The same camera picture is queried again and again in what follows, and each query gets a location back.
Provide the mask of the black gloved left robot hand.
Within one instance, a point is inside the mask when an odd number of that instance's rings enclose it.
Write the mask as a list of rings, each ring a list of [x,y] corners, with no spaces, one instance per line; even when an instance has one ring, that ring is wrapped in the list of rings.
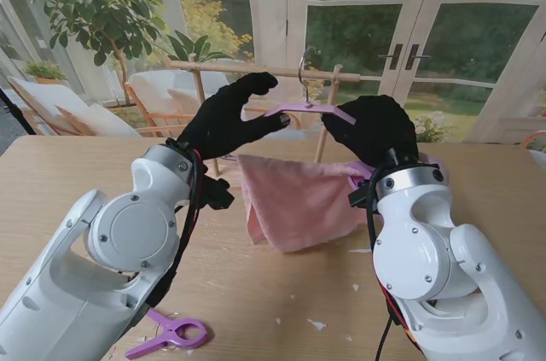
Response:
[[[241,117],[251,96],[263,96],[277,85],[273,75],[263,72],[249,73],[221,87],[202,103],[177,142],[199,152],[203,160],[210,160],[286,128],[290,117],[284,113],[250,120]]]

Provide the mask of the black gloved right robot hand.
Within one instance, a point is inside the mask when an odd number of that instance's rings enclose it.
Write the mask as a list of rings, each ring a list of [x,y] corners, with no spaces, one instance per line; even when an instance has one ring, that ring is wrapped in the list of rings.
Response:
[[[322,122],[337,143],[345,145],[364,164],[379,166],[393,148],[397,154],[419,155],[415,126],[390,96],[360,96],[339,109],[355,119],[353,125],[333,114]]]

